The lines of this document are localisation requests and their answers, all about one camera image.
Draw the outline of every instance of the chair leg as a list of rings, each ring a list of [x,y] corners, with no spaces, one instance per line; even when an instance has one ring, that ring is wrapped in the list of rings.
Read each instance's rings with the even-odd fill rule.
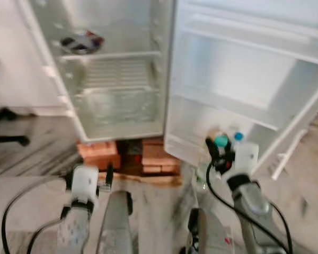
[[[14,120],[16,119],[16,114],[7,108],[3,108],[0,110],[0,120],[3,118],[6,118],[8,120]]]
[[[0,143],[18,142],[22,146],[27,146],[30,143],[26,136],[0,136]]]

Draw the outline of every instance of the white wall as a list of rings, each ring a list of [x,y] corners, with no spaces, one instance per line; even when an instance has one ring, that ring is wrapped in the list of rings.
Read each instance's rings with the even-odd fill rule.
[[[0,106],[60,107],[16,0],[0,0]]]

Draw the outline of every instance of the blue bottle cap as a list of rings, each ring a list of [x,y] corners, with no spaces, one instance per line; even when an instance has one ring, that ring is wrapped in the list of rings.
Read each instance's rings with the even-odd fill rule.
[[[242,139],[244,138],[244,134],[241,132],[236,132],[234,134],[234,140],[235,141],[242,141]]]
[[[217,136],[214,140],[214,144],[218,147],[225,147],[228,143],[228,137],[226,135]]]

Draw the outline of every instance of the black cable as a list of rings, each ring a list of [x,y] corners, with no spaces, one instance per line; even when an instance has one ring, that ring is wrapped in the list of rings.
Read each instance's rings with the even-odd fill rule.
[[[245,220],[247,220],[248,222],[252,223],[253,225],[255,225],[257,228],[259,228],[261,231],[263,231],[267,236],[269,236],[274,242],[276,242],[279,246],[281,246],[285,252],[287,254],[293,254],[292,252],[292,248],[290,249],[290,251],[287,250],[286,246],[277,238],[275,237],[268,229],[266,229],[265,227],[263,227],[259,222],[257,222],[256,220],[250,218],[248,215],[246,215],[245,213],[243,213],[242,211],[240,211],[239,209],[233,207],[232,205],[228,204],[225,200],[223,200],[212,188],[211,182],[210,182],[210,170],[212,167],[213,162],[210,162],[210,164],[207,167],[207,171],[206,171],[206,183],[208,188],[210,189],[210,191],[212,192],[212,194],[221,202],[223,203],[225,206],[227,206],[228,208],[230,208],[231,210],[233,210],[234,212],[236,212],[238,215],[240,215],[242,218],[244,218]]]
[[[285,231],[286,231],[287,244],[288,244],[288,251],[289,251],[289,253],[293,254],[292,238],[291,238],[291,233],[290,233],[290,229],[288,228],[287,222],[286,222],[281,210],[274,203],[270,202],[270,204],[276,209],[277,213],[279,214],[279,216],[284,224]]]
[[[10,253],[10,249],[8,247],[8,243],[7,243],[7,235],[6,235],[6,220],[7,220],[7,215],[9,210],[11,209],[12,205],[19,200],[23,195],[25,195],[27,192],[31,191],[32,189],[38,187],[41,184],[53,181],[55,179],[59,179],[59,177],[55,177],[55,176],[51,176],[51,177],[46,177],[43,178],[39,181],[36,181],[35,183],[29,185],[28,187],[26,187],[25,189],[23,189],[22,191],[20,191],[14,198],[11,199],[11,201],[8,203],[4,215],[2,217],[2,222],[1,222],[1,239],[2,239],[2,246],[4,248],[4,252],[5,254],[11,254]]]
[[[62,221],[62,219],[56,219],[56,220],[53,220],[53,221],[50,221],[44,225],[42,225],[40,228],[38,228],[32,235],[31,237],[31,240],[30,240],[30,243],[28,244],[28,248],[27,248],[27,253],[26,254],[31,254],[31,251],[32,251],[32,248],[33,248],[33,245],[34,245],[34,242],[36,241],[37,237],[39,236],[39,234],[47,229],[47,228],[50,228],[51,226],[54,226],[58,223],[60,223]]]

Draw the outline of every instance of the refrigerator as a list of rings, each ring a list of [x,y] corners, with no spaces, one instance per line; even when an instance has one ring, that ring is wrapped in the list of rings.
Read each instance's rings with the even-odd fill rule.
[[[19,0],[45,75],[82,142],[164,135],[197,165],[241,132],[253,169],[287,156],[318,112],[318,0]],[[91,31],[87,55],[60,41]]]

